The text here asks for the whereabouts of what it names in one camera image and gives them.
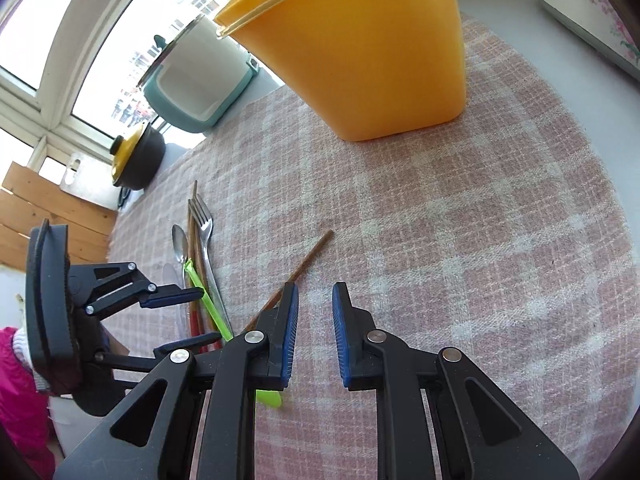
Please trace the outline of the left hand pink sleeve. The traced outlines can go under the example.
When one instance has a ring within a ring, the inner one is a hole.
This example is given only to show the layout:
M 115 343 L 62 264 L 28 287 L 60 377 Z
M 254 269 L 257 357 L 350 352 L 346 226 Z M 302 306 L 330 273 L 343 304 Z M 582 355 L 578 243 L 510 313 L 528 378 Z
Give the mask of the left hand pink sleeve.
M 22 328 L 1 330 L 1 423 L 35 474 L 52 479 L 55 458 L 48 448 L 48 397 L 37 391 Z

